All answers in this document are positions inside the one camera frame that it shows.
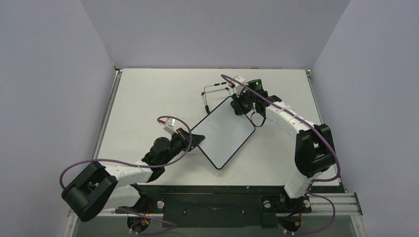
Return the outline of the blue whiteboard eraser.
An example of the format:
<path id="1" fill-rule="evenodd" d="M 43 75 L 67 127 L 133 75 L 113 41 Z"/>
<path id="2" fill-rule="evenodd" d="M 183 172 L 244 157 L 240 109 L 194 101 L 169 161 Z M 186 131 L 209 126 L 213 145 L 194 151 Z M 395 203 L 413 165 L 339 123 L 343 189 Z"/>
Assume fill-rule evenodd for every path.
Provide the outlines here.
<path id="1" fill-rule="evenodd" d="M 240 107 L 239 104 L 236 103 L 236 101 L 234 101 L 234 100 L 231 101 L 230 105 L 233 108 L 235 115 L 237 115 L 237 116 L 242 116 L 243 115 L 241 107 Z"/>

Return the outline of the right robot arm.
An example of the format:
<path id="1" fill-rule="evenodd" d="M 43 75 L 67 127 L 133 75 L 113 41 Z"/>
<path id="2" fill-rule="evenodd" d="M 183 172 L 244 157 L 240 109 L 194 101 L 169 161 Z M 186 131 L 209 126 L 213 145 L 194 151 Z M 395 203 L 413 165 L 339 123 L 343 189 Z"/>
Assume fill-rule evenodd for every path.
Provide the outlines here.
<path id="1" fill-rule="evenodd" d="M 333 138 L 326 124 L 315 124 L 302 118 L 281 98 L 269 95 L 260 79 L 246 82 L 240 77 L 227 78 L 235 89 L 231 103 L 236 115 L 253 111 L 265 120 L 275 123 L 295 140 L 295 171 L 284 185 L 285 193 L 279 196 L 279 206 L 291 211 L 298 205 L 298 198 L 305 196 L 313 183 L 331 182 L 339 177 L 321 179 L 320 175 L 338 165 Z"/>

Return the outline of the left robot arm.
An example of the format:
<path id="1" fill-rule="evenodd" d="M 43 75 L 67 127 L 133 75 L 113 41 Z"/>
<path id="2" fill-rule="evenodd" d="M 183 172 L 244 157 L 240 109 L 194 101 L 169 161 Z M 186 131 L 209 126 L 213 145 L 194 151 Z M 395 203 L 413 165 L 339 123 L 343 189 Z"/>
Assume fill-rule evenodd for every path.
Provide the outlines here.
<path id="1" fill-rule="evenodd" d="M 193 150 L 205 138 L 179 128 L 170 139 L 157 138 L 145 157 L 134 166 L 102 165 L 95 159 L 63 188 L 61 197 L 83 222 L 104 209 L 120 206 L 142 212 L 147 207 L 147 198 L 134 185 L 157 180 L 175 156 Z"/>

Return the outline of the small whiteboard black frame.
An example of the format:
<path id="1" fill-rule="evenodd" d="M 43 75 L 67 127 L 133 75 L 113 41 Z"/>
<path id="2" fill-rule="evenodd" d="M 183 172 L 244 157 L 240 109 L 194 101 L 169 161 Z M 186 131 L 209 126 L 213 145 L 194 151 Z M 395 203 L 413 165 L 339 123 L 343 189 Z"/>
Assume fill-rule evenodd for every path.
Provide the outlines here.
<path id="1" fill-rule="evenodd" d="M 217 170 L 227 164 L 256 130 L 246 115 L 234 113 L 232 102 L 231 96 L 226 97 L 192 128 L 192 133 L 205 136 L 198 148 Z"/>

